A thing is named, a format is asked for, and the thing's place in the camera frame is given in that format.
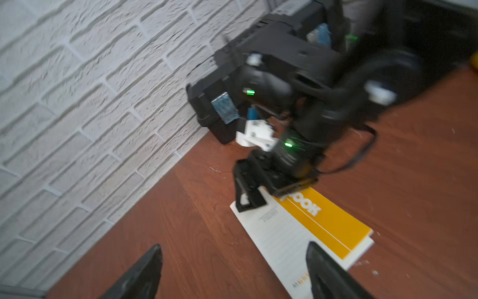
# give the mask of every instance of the wooden floor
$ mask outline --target wooden floor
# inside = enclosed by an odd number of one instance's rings
[[[456,72],[373,126],[369,155],[315,186],[375,231],[350,273],[378,299],[478,298],[478,75]],[[366,137],[351,131],[324,167]],[[156,298],[288,298],[229,208],[231,170],[247,152],[206,135],[48,298],[97,298],[154,243]]]

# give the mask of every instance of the white plastic part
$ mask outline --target white plastic part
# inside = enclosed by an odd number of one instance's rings
[[[236,132],[236,142],[244,147],[259,146],[263,151],[269,152],[277,142],[274,130],[265,120],[246,121],[244,133]]]
[[[369,93],[369,100],[382,106],[388,106],[395,102],[397,94],[391,90],[382,88],[377,81],[369,80],[364,89]]]
[[[247,57],[246,63],[250,66],[260,66],[262,63],[262,54],[252,53]]]

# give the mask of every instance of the debris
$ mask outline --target debris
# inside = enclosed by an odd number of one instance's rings
[[[214,170],[214,171],[216,171],[216,172],[222,173],[222,171],[220,171],[220,170],[214,169],[214,168],[212,168],[212,167],[209,167],[209,168],[211,168],[212,170]]]
[[[354,266],[361,266],[361,265],[366,265],[366,264],[370,264],[370,262],[368,260],[365,260],[363,262],[356,262]]]

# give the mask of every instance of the yellow object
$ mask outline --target yellow object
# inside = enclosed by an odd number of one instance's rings
[[[478,51],[471,56],[470,63],[475,70],[478,70]]]
[[[274,199],[341,259],[373,233],[312,188]]]

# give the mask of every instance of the yellow booklet cover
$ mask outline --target yellow booklet cover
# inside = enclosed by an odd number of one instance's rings
[[[267,204],[239,213],[231,209],[293,299],[311,299],[305,263],[310,241],[348,270],[372,245],[373,230],[312,188],[281,198],[261,187]],[[241,203],[247,203],[243,194]]]

